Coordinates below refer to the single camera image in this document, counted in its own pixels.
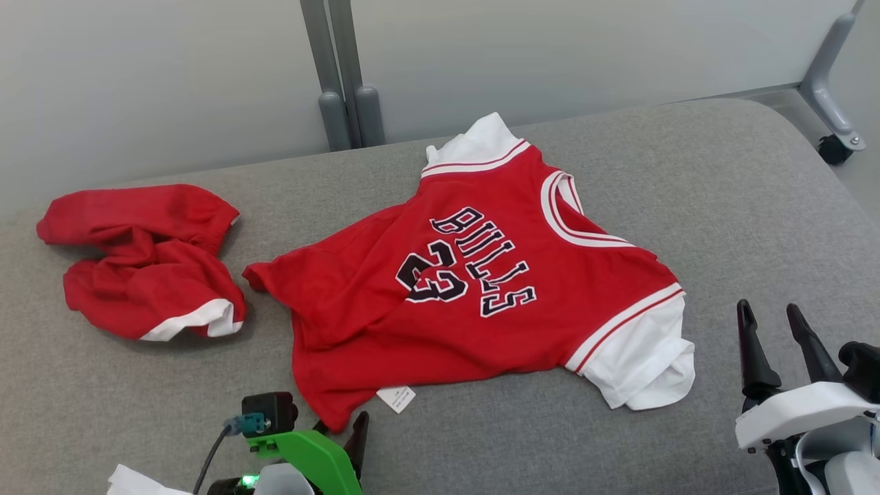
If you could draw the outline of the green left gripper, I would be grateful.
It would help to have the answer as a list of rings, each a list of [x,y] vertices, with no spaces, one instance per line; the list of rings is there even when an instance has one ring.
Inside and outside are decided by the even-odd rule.
[[[359,479],[364,466],[370,414],[361,411],[344,448],[327,438],[327,425],[318,420],[313,430],[292,430],[249,438],[252,453],[280,458],[295,467],[323,494],[362,494]]]

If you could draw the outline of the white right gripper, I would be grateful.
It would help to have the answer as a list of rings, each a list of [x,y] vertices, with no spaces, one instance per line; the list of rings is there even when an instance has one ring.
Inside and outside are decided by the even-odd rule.
[[[736,443],[742,450],[761,449],[764,441],[773,443],[862,418],[866,411],[878,414],[877,402],[865,400],[842,383],[838,366],[794,303],[788,304],[788,321],[814,384],[781,393],[782,380],[768,364],[749,301],[736,304],[742,394],[745,400],[766,400],[736,419]]]

